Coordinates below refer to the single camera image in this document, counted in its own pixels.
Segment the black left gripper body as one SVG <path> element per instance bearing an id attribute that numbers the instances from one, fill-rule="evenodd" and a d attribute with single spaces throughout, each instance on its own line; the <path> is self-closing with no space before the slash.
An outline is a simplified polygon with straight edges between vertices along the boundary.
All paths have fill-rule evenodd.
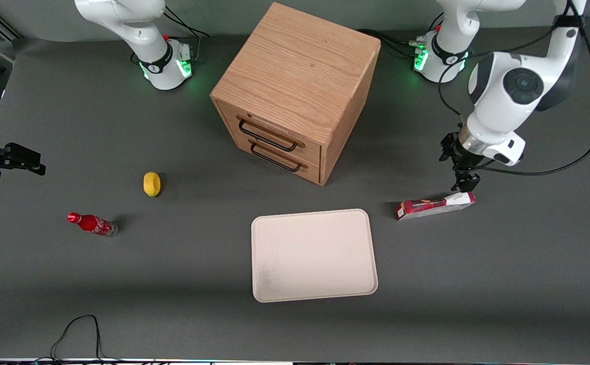
<path id="1" fill-rule="evenodd" d="M 467 151 L 459 141 L 457 132 L 448 133 L 441 140 L 442 153 L 439 161 L 451 160 L 456 172 L 475 171 L 483 160 L 483 156 Z"/>

